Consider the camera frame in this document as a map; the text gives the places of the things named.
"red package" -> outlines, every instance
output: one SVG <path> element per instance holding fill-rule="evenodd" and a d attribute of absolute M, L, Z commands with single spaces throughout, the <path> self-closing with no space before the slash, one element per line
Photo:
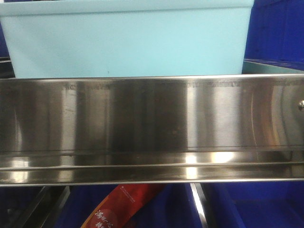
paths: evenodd
<path fill-rule="evenodd" d="M 81 228 L 122 228 L 163 187 L 162 184 L 120 184 L 95 208 Z"/>

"blue plastic crate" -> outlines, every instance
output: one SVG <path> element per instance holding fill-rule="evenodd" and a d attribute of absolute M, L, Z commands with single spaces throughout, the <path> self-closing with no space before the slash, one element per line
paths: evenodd
<path fill-rule="evenodd" d="M 74 187 L 54 228 L 81 227 L 115 185 Z M 167 184 L 132 218 L 136 228 L 202 228 L 190 184 Z"/>
<path fill-rule="evenodd" d="M 303 18 L 303 0 L 255 0 L 245 57 L 304 62 Z"/>
<path fill-rule="evenodd" d="M 219 228 L 304 227 L 304 182 L 216 183 L 208 192 Z"/>
<path fill-rule="evenodd" d="M 40 190 L 40 187 L 0 188 L 0 227 L 11 227 Z"/>

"metal bar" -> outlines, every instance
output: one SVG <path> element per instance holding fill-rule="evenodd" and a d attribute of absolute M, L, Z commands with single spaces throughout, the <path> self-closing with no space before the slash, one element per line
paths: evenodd
<path fill-rule="evenodd" d="M 0 185 L 303 180 L 303 101 L 304 74 L 3 79 Z"/>

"metal rail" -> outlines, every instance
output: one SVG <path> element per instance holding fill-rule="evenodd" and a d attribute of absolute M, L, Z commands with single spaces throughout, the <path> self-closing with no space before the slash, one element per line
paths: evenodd
<path fill-rule="evenodd" d="M 304 180 L 304 74 L 271 72 L 2 79 L 0 185 Z"/>

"stainless steel shelf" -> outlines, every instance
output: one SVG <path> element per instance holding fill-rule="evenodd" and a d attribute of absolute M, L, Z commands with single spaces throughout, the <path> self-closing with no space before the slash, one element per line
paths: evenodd
<path fill-rule="evenodd" d="M 257 69 L 2 79 L 0 185 L 304 180 L 304 74 Z"/>

